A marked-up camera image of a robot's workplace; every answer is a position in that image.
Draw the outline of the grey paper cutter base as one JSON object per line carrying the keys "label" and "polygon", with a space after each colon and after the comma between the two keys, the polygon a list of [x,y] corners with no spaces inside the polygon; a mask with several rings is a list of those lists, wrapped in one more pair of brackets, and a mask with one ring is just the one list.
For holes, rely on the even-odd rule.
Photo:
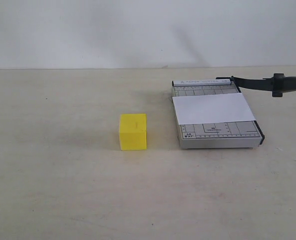
{"label": "grey paper cutter base", "polygon": [[[242,92],[228,77],[172,82],[172,98],[234,93]],[[176,113],[175,119],[182,149],[256,148],[265,140],[256,120],[180,125]]]}

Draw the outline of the black cutter blade arm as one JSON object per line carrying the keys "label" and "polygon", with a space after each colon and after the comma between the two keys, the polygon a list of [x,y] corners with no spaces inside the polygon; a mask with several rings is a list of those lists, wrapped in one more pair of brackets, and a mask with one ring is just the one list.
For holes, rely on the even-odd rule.
{"label": "black cutter blade arm", "polygon": [[271,78],[246,79],[232,76],[230,79],[241,88],[272,92],[272,97],[281,98],[284,93],[296,92],[296,76],[275,73]]}

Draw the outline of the yellow foam block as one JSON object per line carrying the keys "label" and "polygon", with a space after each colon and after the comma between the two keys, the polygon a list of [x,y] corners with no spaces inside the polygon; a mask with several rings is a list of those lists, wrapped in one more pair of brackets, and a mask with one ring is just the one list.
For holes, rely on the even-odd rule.
{"label": "yellow foam block", "polygon": [[145,113],[120,115],[119,143],[122,151],[147,149],[147,115]]}

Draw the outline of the white paper sheet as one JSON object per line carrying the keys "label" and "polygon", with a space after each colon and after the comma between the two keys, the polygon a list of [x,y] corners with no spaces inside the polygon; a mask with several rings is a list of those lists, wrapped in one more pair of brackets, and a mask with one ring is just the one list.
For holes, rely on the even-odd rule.
{"label": "white paper sheet", "polygon": [[250,122],[255,117],[242,93],[173,97],[178,124]]}

